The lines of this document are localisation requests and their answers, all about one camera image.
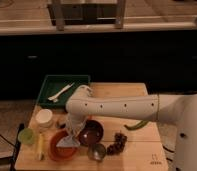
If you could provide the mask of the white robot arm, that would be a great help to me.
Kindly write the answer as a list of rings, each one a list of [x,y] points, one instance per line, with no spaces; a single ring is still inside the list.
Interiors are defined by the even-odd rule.
[[[66,102],[67,129],[80,132],[87,115],[145,120],[177,127],[173,171],[197,171],[197,94],[96,98],[79,86]]]

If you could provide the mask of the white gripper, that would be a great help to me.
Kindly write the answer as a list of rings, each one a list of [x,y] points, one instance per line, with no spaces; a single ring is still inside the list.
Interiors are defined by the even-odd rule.
[[[77,136],[85,127],[86,116],[68,114],[66,117],[66,131],[69,135]]]

